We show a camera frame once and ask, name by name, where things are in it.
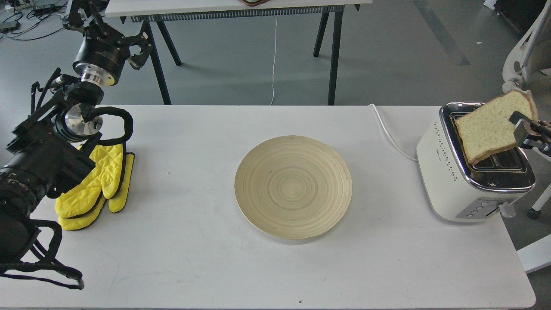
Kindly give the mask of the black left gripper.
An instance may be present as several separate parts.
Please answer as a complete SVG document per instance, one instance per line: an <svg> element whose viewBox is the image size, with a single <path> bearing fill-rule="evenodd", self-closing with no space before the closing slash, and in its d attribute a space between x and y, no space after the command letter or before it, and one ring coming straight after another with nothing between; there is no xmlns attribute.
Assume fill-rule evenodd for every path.
<svg viewBox="0 0 551 310"><path fill-rule="evenodd" d="M118 84L126 60L132 69L141 69L149 58L153 44L146 32L124 37L117 29L106 25L101 11L108 5L107 0L69 0L64 29L84 34L83 42L73 63L73 69L82 75L88 66L95 66L108 73L106 86ZM117 41L123 39L123 46ZM139 53L131 54L130 47L139 47Z"/></svg>

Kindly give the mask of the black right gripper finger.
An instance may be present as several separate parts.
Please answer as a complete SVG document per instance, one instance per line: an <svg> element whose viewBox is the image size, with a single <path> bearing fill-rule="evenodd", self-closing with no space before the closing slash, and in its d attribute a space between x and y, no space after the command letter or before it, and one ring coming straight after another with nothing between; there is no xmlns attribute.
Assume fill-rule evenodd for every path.
<svg viewBox="0 0 551 310"><path fill-rule="evenodd" d="M551 128L548 122L521 119L515 126L514 137L518 147L538 149L543 155L551 156Z"/></svg>
<svg viewBox="0 0 551 310"><path fill-rule="evenodd" d="M512 124L517 125L519 121L525 121L527 122L532 130L550 130L550 124L549 122L545 121L534 121L530 117L522 114L519 111L514 111L510 118L508 119Z"/></svg>

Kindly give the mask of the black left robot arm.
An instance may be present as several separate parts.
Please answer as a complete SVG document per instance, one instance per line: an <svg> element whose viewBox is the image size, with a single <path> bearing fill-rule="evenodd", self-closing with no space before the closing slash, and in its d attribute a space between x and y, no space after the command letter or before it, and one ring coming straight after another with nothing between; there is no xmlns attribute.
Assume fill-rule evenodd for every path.
<svg viewBox="0 0 551 310"><path fill-rule="evenodd" d="M41 281L82 290L82 273L56 259L61 226L30 215L43 198L58 198L90 175L95 147L131 138L131 114L100 106L103 88L118 83L126 62L142 68L154 46L148 22L126 37L104 22L96 0L70 0L63 29L83 35L73 63L76 76L57 68L43 86L32 85L30 114L6 148L12 158L1 168L1 276L31 280L31 272L52 270L75 284Z"/></svg>

